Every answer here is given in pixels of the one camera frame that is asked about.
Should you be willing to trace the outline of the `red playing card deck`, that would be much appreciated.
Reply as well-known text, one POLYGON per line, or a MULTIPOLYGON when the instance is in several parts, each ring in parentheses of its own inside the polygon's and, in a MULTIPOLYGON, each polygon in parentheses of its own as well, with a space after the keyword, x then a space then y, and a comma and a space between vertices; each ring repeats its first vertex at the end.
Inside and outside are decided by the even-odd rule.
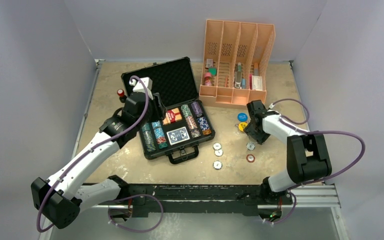
POLYGON ((163 125, 169 125, 172 123, 180 122, 183 119, 182 113, 178 107, 167 110, 165 118, 163 119, 163 125))

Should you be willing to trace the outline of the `yellow round button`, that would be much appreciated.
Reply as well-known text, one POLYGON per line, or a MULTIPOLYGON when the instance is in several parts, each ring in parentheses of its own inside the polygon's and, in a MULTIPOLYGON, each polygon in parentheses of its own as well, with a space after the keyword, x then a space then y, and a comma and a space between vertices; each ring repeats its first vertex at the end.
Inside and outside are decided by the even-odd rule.
POLYGON ((248 123, 247 122, 240 122, 238 124, 238 129, 241 131, 241 132, 244 132, 245 131, 245 128, 248 126, 248 123))

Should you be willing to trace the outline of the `white blue 10 chip stack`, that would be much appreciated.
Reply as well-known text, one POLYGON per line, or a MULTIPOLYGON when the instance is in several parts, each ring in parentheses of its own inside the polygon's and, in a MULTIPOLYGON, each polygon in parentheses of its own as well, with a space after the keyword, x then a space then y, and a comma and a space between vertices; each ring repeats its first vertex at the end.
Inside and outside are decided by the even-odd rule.
POLYGON ((154 121, 151 125, 154 130, 162 128, 161 121, 154 121))

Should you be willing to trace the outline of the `blue round button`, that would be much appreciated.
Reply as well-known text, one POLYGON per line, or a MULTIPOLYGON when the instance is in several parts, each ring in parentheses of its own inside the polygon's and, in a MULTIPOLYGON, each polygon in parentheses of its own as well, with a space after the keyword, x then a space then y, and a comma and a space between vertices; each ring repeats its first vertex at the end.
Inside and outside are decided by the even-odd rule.
POLYGON ((237 119, 240 122, 247 122, 248 121, 248 115, 244 112, 241 112, 237 115, 237 119))

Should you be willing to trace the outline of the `dark green 50 chip stack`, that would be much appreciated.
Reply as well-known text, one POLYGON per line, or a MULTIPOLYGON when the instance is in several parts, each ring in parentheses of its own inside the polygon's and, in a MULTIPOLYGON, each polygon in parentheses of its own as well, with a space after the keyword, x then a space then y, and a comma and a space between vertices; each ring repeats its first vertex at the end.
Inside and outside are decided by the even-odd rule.
POLYGON ((151 130, 152 130, 152 127, 150 126, 149 123, 145 123, 145 124, 141 127, 141 130, 142 130, 143 133, 145 133, 145 132, 151 131, 151 130))

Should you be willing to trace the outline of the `blue playing card deck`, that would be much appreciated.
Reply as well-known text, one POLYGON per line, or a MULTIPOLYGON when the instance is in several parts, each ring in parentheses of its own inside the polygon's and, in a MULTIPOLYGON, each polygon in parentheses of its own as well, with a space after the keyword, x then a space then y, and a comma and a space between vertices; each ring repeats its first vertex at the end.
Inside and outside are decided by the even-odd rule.
POLYGON ((168 141, 170 145, 175 145, 178 143, 186 142, 191 139, 188 130, 185 126, 168 131, 167 133, 168 141))

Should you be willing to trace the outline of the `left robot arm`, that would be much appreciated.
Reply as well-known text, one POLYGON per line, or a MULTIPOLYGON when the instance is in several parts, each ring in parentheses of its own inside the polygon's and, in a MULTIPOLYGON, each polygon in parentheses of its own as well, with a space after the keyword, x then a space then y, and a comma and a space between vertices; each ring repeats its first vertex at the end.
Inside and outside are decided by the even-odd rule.
POLYGON ((158 93, 134 92, 123 107, 106 119, 89 144, 67 165, 47 179, 31 184, 33 204, 38 210, 36 229, 63 229, 84 210, 105 202, 122 205, 132 199, 129 184, 117 175, 100 183, 84 185, 87 178, 109 157, 137 136, 142 126, 162 120, 166 108, 158 93))

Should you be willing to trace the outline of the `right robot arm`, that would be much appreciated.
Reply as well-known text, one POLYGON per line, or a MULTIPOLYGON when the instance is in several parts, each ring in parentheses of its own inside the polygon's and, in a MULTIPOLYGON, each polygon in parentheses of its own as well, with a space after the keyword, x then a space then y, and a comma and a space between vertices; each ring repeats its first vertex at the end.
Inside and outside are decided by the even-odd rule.
POLYGON ((285 170, 266 177, 261 184, 260 196, 268 204, 280 198, 281 192, 307 181, 319 180, 332 173, 326 140, 322 133, 310 133, 281 122, 281 114, 268 109, 260 100, 246 104, 250 122, 244 132, 262 145, 275 137, 286 145, 285 170))

